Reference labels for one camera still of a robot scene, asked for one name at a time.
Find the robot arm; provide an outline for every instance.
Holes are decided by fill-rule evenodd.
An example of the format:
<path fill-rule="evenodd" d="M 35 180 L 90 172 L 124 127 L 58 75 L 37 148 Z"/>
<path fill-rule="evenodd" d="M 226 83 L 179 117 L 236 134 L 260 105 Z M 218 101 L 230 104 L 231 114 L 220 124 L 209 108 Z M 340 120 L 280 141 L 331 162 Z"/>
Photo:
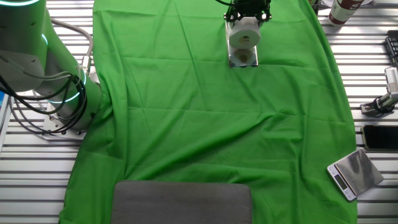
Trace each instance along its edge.
<path fill-rule="evenodd" d="M 32 130 L 35 133 L 86 130 L 101 96 L 100 86 L 87 77 L 91 49 L 83 58 L 86 66 L 82 68 L 55 33 L 45 3 L 45 0 L 0 1 L 0 89 L 26 106 L 29 105 L 26 100 L 48 100 L 55 108 L 51 112 L 64 118 L 63 127 L 54 126 L 51 128 L 54 131 Z M 29 90 L 41 97 L 16 94 Z"/>

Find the bottle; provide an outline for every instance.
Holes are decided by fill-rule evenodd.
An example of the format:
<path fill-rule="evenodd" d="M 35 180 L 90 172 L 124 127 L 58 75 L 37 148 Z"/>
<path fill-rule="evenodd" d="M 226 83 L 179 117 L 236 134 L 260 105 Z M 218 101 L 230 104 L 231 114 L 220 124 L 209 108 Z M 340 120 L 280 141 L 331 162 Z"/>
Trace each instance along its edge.
<path fill-rule="evenodd" d="M 331 6 L 328 22 L 333 26 L 342 26 L 361 6 L 364 0 L 335 0 Z"/>

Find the black cable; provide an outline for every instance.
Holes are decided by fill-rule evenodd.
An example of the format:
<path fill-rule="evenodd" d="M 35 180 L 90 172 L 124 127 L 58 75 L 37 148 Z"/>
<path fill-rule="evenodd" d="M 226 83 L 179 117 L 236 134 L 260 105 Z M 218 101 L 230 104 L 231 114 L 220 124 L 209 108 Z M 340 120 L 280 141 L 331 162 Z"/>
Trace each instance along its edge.
<path fill-rule="evenodd" d="M 32 100 L 32 101 L 37 101 L 37 100 L 49 100 L 55 96 L 58 96 L 64 89 L 66 89 L 68 83 L 64 84 L 64 86 L 61 87 L 61 89 L 59 89 L 58 91 L 56 91 L 55 93 L 51 94 L 51 95 L 47 95 L 47 96 L 42 96 L 42 97 L 28 97 L 28 96 L 20 96 L 18 95 L 18 97 L 20 97 L 21 99 L 24 100 Z M 0 87 L 0 91 L 2 91 L 3 93 L 7 94 L 7 95 L 12 95 L 12 93 L 8 92 L 7 90 L 3 89 Z"/>
<path fill-rule="evenodd" d="M 242 6 L 242 5 L 245 5 L 245 4 L 253 3 L 255 1 L 257 1 L 257 0 L 252 0 L 252 1 L 248 1 L 248 2 L 242 2 L 242 3 L 236 3 L 236 4 L 224 2 L 222 0 L 215 0 L 215 1 L 218 2 L 218 3 L 221 3 L 221 4 L 225 5 L 225 6 Z"/>
<path fill-rule="evenodd" d="M 81 80 L 77 81 L 76 79 L 73 80 L 74 83 L 76 83 L 76 88 L 79 91 L 79 104 L 81 106 L 78 106 L 76 108 L 76 110 L 73 112 L 73 114 L 76 114 L 77 116 L 75 116 L 73 119 L 71 119 L 67 124 L 65 124 L 64 126 L 62 126 L 61 128 L 58 128 L 56 130 L 50 131 L 50 130 L 44 130 L 38 126 L 36 126 L 34 123 L 30 122 L 25 114 L 22 112 L 21 107 L 19 106 L 19 103 L 16 101 L 16 106 L 20 112 L 20 114 L 22 115 L 22 117 L 30 124 L 32 125 L 34 128 L 40 130 L 40 131 L 35 131 L 32 130 L 30 128 L 28 128 L 26 125 L 24 125 L 22 123 L 21 120 L 19 120 L 19 118 L 16 116 L 14 108 L 12 107 L 12 100 L 11 98 L 9 98 L 9 106 L 11 109 L 11 113 L 14 116 L 14 118 L 16 119 L 16 121 L 26 130 L 33 132 L 35 134 L 55 134 L 55 133 L 62 133 L 68 129 L 70 129 L 71 127 L 73 127 L 75 124 L 77 124 L 77 122 L 80 120 L 80 118 L 84 115 L 86 107 L 87 107 L 87 95 L 86 95 L 86 89 L 85 86 L 82 84 Z"/>
<path fill-rule="evenodd" d="M 56 112 L 58 112 L 58 111 L 60 111 L 60 110 L 62 109 L 62 107 L 63 107 L 63 106 L 65 105 L 65 103 L 66 103 L 65 101 L 66 101 L 67 98 L 68 98 L 69 88 L 70 88 L 70 85 L 71 85 L 73 79 L 74 79 L 74 77 L 71 76 L 71 77 L 69 78 L 67 84 L 66 84 L 65 94 L 64 94 L 64 96 L 63 96 L 63 100 L 62 100 L 62 103 L 60 104 L 60 106 L 57 107 L 57 108 L 56 108 L 55 110 L 53 110 L 53 111 L 42 111 L 42 110 L 38 110 L 38 109 L 34 108 L 33 106 L 31 106 L 28 102 L 26 102 L 26 101 L 24 100 L 24 97 L 19 96 L 19 95 L 8 85 L 8 83 L 3 79 L 3 77 L 0 75 L 0 83 L 6 88 L 7 94 L 8 94 L 8 95 L 13 96 L 15 99 L 17 99 L 18 101 L 20 101 L 23 105 L 25 105 L 25 106 L 28 107 L 29 109 L 31 109 L 31 110 L 33 110 L 33 111 L 35 111 L 35 112 L 37 112 L 37 113 L 46 114 L 46 115 L 54 114 L 54 113 L 56 113 Z"/>

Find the white cylinder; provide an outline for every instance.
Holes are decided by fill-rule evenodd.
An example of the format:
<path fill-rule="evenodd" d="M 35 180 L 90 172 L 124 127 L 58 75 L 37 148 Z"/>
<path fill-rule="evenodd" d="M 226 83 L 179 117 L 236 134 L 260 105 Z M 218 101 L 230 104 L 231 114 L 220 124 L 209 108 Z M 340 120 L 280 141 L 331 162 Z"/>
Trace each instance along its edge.
<path fill-rule="evenodd" d="M 244 17 L 236 21 L 229 33 L 229 44 L 236 49 L 249 49 L 261 40 L 260 27 L 255 17 Z"/>

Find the cable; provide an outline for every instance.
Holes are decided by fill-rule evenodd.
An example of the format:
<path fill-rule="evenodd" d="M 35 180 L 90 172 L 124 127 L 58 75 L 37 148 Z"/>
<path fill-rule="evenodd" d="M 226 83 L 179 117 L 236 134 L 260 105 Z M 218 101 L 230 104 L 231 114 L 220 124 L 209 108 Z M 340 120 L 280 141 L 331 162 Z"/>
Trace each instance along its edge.
<path fill-rule="evenodd" d="M 18 101 L 16 100 L 17 108 L 18 108 L 20 114 L 22 115 L 22 117 L 23 117 L 30 125 L 32 125 L 32 126 L 33 126 L 34 128 L 36 128 L 36 129 L 38 129 L 39 131 L 35 131 L 35 130 L 33 130 L 33 129 L 28 128 L 28 127 L 27 127 L 26 125 L 24 125 L 24 124 L 22 123 L 22 121 L 19 120 L 19 118 L 16 116 L 15 111 L 14 111 L 14 108 L 12 107 L 12 100 L 11 100 L 11 98 L 9 98 L 9 106 L 10 106 L 10 109 L 11 109 L 11 113 L 12 113 L 12 115 L 14 116 L 14 118 L 16 119 L 16 121 L 17 121 L 23 128 L 25 128 L 26 130 L 28 130 L 28 131 L 30 131 L 30 132 L 33 132 L 33 133 L 35 133 L 35 134 L 55 134 L 55 133 L 63 133 L 64 131 L 66 131 L 66 130 L 70 129 L 71 127 L 73 127 L 73 126 L 80 120 L 80 118 L 83 116 L 83 114 L 84 114 L 84 112 L 85 112 L 85 109 L 86 109 L 86 107 L 87 107 L 87 95 L 86 95 L 86 90 L 85 90 L 84 85 L 83 85 L 82 82 L 80 81 L 80 82 L 78 82 L 78 83 L 76 84 L 76 87 L 77 87 L 77 89 L 78 89 L 78 91 L 79 91 L 79 93 L 80 93 L 80 95 L 79 95 L 79 105 L 82 105 L 82 106 L 81 106 L 81 107 L 77 107 L 76 110 L 73 112 L 73 114 L 78 113 L 78 116 L 76 116 L 75 119 L 71 119 L 67 124 L 65 124 L 65 125 L 62 126 L 61 128 L 58 128 L 58 129 L 53 130 L 53 131 L 49 131 L 49 130 L 44 130 L 44 129 L 42 129 L 42 128 L 36 126 L 34 123 L 30 122 L 30 121 L 26 118 L 25 114 L 24 114 L 24 113 L 22 112 L 22 110 L 21 110 L 21 107 L 19 106 Z"/>
<path fill-rule="evenodd" d="M 35 112 L 38 112 L 38 113 L 41 113 L 41 114 L 46 114 L 46 115 L 54 114 L 54 113 L 60 111 L 60 110 L 62 109 L 62 107 L 65 105 L 66 100 L 67 100 L 67 98 L 68 98 L 69 87 L 70 87 L 70 84 L 71 84 L 72 80 L 73 80 L 73 77 L 70 77 L 69 80 L 67 81 L 67 83 L 64 85 L 64 86 L 66 86 L 66 88 L 65 88 L 65 94 L 64 94 L 64 96 L 63 96 L 63 100 L 62 100 L 62 103 L 60 104 L 60 106 L 59 106 L 58 108 L 56 108 L 55 110 L 53 110 L 53 111 L 41 111 L 41 110 L 38 110 L 38 109 L 34 108 L 34 107 L 31 106 L 28 102 L 26 102 L 25 99 L 24 99 L 24 98 L 26 98 L 26 97 L 19 96 L 19 95 L 8 85 L 8 83 L 3 79 L 2 75 L 0 75 L 0 83 L 6 88 L 6 90 L 7 90 L 7 92 L 8 92 L 8 93 L 7 93 L 8 95 L 13 96 L 15 99 L 19 100 L 23 105 L 25 105 L 26 107 L 28 107 L 28 108 L 31 109 L 32 111 L 35 111 Z"/>
<path fill-rule="evenodd" d="M 85 56 L 89 56 L 89 57 L 91 56 L 91 53 L 92 53 L 93 47 L 94 47 L 94 42 L 93 42 L 93 37 L 87 31 L 85 31 L 85 30 L 83 30 L 83 29 L 81 29 L 81 28 L 79 28 L 77 26 L 73 26 L 73 25 L 67 24 L 66 22 L 61 22 L 61 21 L 58 21 L 58 20 L 53 19 L 53 18 L 51 18 L 51 22 L 53 24 L 58 25 L 58 26 L 62 26 L 64 28 L 67 28 L 67 29 L 70 29 L 70 30 L 73 30 L 75 32 L 83 34 L 88 39 L 88 41 L 90 43 L 89 46 L 88 46 L 88 50 L 87 50 L 87 53 L 85 54 Z"/>

